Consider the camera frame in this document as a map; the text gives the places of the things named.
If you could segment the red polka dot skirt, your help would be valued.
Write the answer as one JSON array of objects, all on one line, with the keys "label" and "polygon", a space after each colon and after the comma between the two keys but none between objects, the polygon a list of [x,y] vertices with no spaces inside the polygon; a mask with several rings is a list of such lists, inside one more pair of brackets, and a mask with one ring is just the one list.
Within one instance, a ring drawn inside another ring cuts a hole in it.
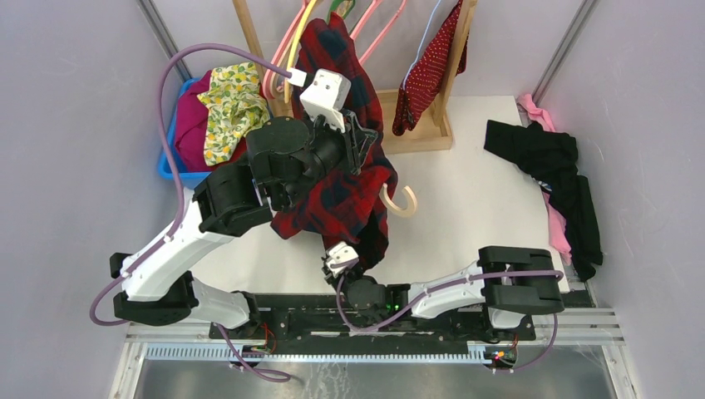
[{"label": "red polka dot skirt", "polygon": [[436,35],[414,62],[399,87],[392,133],[401,136],[416,128],[422,114],[441,91],[446,71],[453,64],[451,50],[463,2],[452,8]]}]

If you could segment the lemon print garment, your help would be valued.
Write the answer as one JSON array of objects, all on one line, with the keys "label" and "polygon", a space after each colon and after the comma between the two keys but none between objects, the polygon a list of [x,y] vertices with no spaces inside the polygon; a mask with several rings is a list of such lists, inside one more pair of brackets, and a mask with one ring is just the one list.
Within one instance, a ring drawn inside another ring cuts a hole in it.
[{"label": "lemon print garment", "polygon": [[270,120],[268,102],[259,89],[253,62],[216,67],[210,72],[208,90],[197,96],[208,111],[204,143],[207,166],[231,160],[239,142]]}]

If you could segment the red black plaid garment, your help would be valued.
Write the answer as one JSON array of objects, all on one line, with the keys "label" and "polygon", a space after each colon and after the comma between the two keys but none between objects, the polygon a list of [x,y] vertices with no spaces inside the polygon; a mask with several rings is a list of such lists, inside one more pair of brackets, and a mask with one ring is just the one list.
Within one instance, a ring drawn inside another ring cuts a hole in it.
[{"label": "red black plaid garment", "polygon": [[[315,18],[304,28],[296,67],[345,76],[352,83],[345,109],[356,114],[362,127],[383,133],[381,103],[341,17]],[[383,260],[389,245],[387,207],[380,191],[395,190],[397,183],[397,172],[376,140],[359,175],[334,170],[293,210],[276,214],[270,226],[282,239],[302,231],[320,234],[325,248],[344,241],[356,250],[359,267],[369,270]]]}]

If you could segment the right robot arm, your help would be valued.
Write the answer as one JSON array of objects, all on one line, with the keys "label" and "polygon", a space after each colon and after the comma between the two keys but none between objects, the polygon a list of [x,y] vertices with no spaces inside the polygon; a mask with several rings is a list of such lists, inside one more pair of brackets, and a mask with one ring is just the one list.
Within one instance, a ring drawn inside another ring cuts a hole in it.
[{"label": "right robot arm", "polygon": [[477,304],[481,331],[501,339],[527,315],[564,311],[555,269],[544,249],[486,246],[478,258],[456,273],[426,282],[384,285],[356,272],[352,248],[340,244],[325,262],[335,287],[338,314],[350,331],[374,333],[404,318],[434,319]]}]

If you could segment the wooden hanger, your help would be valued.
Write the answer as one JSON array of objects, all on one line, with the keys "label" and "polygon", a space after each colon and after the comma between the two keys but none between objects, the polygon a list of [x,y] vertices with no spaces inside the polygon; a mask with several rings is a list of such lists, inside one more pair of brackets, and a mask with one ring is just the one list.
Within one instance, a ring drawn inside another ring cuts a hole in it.
[{"label": "wooden hanger", "polygon": [[411,218],[418,211],[417,196],[409,185],[404,185],[401,188],[401,195],[403,203],[398,204],[390,196],[388,184],[383,184],[380,189],[379,199],[391,214],[404,219]]}]

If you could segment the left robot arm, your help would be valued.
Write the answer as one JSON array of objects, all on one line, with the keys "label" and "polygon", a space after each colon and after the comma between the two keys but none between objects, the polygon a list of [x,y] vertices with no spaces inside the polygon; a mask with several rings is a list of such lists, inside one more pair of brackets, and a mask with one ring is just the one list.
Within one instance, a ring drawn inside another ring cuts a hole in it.
[{"label": "left robot arm", "polygon": [[239,160],[184,193],[184,211],[162,237],[137,254],[111,256],[111,275],[121,280],[114,314],[156,327],[195,318],[244,338],[255,336],[262,325],[255,296],[202,283],[192,267],[278,212],[290,211],[334,171],[360,174],[377,137],[347,110],[331,119],[280,116],[250,131]]}]

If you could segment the light blue wire hanger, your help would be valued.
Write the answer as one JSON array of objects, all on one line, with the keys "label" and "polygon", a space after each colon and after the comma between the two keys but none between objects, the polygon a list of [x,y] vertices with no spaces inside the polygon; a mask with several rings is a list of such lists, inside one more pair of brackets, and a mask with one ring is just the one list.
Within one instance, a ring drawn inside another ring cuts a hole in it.
[{"label": "light blue wire hanger", "polygon": [[408,81],[408,79],[409,79],[409,77],[410,77],[410,75],[411,75],[411,73],[412,73],[412,70],[413,70],[414,66],[420,61],[420,59],[421,59],[421,57],[422,57],[422,49],[423,49],[423,47],[424,47],[424,44],[426,43],[426,38],[427,38],[427,36],[428,36],[428,34],[429,34],[429,31],[430,31],[430,28],[431,28],[431,23],[433,22],[433,20],[434,20],[434,18],[435,18],[435,16],[436,16],[437,10],[438,10],[438,8],[440,7],[440,5],[441,5],[442,2],[443,2],[442,0],[437,0],[437,1],[436,1],[436,3],[435,3],[435,5],[434,5],[433,9],[431,10],[430,16],[429,16],[429,18],[428,18],[427,21],[426,21],[426,26],[425,26],[424,32],[423,32],[423,34],[422,34],[421,40],[419,41],[419,45],[418,45],[418,47],[417,47],[417,51],[416,51],[415,58],[414,58],[413,62],[410,64],[409,68],[407,69],[407,73],[406,73],[406,75],[404,76],[404,79],[402,80],[401,88],[402,88],[403,90],[406,90],[407,81]]}]

